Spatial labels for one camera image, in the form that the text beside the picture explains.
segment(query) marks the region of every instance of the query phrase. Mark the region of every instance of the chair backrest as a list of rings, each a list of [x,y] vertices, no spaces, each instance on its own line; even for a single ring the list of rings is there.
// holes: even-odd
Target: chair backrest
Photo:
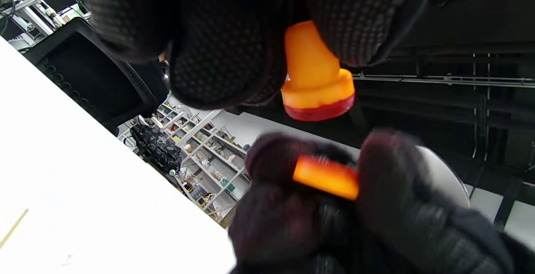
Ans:
[[[109,131],[138,114],[149,116],[168,94],[157,60],[143,65],[120,61],[80,18],[24,56]]]

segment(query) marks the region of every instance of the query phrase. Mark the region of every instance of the shelf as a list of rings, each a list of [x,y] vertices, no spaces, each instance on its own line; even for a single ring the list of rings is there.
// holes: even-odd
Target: shelf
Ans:
[[[203,170],[203,172],[206,173],[206,175],[207,175],[210,179],[212,179],[212,181],[213,181],[214,183],[216,183],[217,186],[219,186],[220,188],[223,188],[223,186],[221,185],[221,182],[219,182],[216,178],[214,178],[212,175],[210,175],[210,174],[208,173],[208,170],[206,170],[206,169],[204,168],[204,166],[203,166],[199,161],[195,160],[193,157],[191,157],[190,159],[193,160],[193,162],[195,162],[195,164],[197,164],[197,165],[201,168],[201,170]]]
[[[221,189],[224,188],[224,186],[222,186],[221,182],[219,182],[216,178],[214,178],[212,175],[210,175],[210,174],[208,173],[208,171],[204,168],[204,166],[203,166],[199,161],[193,159],[192,157],[190,157],[189,159],[193,160],[193,162],[195,162],[195,164],[197,164],[197,166],[200,167],[201,170],[202,170],[202,171],[203,171],[203,172],[204,172],[210,179],[212,179],[212,181],[213,181],[214,183],[216,183],[217,186],[219,186]],[[228,188],[225,188],[225,191],[224,191],[224,192],[225,192],[226,194],[228,194],[234,202],[238,202],[239,199],[236,198],[235,195],[232,194],[232,193],[229,191]]]
[[[226,143],[227,145],[231,146],[232,148],[234,148],[238,152],[240,152],[240,153],[242,153],[244,155],[247,155],[246,151],[244,151],[243,149],[240,149],[239,147],[235,146],[233,143],[230,143],[228,140],[224,139],[223,137],[220,137],[219,135],[215,135],[215,137],[218,138],[220,141]]]
[[[207,145],[204,145],[204,147],[206,149],[208,149],[210,152],[212,152],[216,157],[218,157],[221,161],[223,161],[224,163],[226,163],[228,166],[230,166],[233,170],[236,171],[236,173],[238,173],[239,171],[241,171],[241,169],[238,169],[232,162],[230,162],[229,160],[226,160],[225,158],[223,158],[223,156],[221,156],[220,154],[218,154],[216,151],[214,151],[214,149],[210,148],[209,146]]]
[[[162,123],[155,117],[151,117],[151,120],[160,128],[162,129],[164,127],[164,125],[162,125]]]

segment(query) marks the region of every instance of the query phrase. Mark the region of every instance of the black glove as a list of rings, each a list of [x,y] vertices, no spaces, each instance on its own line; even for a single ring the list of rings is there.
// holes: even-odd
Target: black glove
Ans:
[[[286,78],[284,32],[313,19],[342,61],[381,61],[427,0],[85,0],[91,23],[124,60],[166,50],[173,95],[198,109],[269,101]]]
[[[299,155],[353,165],[343,150],[283,135],[249,152],[252,186],[229,228],[235,273],[528,273],[535,257],[476,211],[430,188],[415,143],[375,132],[359,157],[356,202],[292,181]],[[512,256],[519,255],[519,260]]]

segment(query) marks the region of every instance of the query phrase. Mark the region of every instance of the orange cylinder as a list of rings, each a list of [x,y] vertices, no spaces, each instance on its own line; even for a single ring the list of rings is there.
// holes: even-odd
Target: orange cylinder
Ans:
[[[289,27],[285,46],[289,78],[281,92],[289,116],[325,120],[353,106],[353,77],[340,68],[340,61],[323,43],[312,21]]]

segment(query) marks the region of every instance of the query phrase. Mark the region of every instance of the white rack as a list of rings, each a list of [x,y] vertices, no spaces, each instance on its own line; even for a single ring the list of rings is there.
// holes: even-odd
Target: white rack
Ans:
[[[218,129],[212,122],[205,120],[199,122],[200,124],[190,129],[196,133],[190,133],[187,139],[181,141],[181,143],[191,145],[191,150],[187,152],[184,146],[181,146],[186,156],[182,160],[181,172],[174,177],[181,186],[185,179],[191,179],[191,177],[194,180],[200,180],[195,187],[201,187],[206,193],[214,194],[202,210],[209,215],[216,213],[219,219],[223,219],[250,187],[250,177],[245,169],[247,152],[219,135],[219,133],[222,134],[224,127]],[[182,129],[187,123],[194,124],[195,122],[184,122],[178,125],[178,130],[186,133]],[[205,129],[207,124],[213,128]],[[235,156],[233,161],[229,160],[231,155]],[[188,198],[197,204],[195,198],[190,195]]]

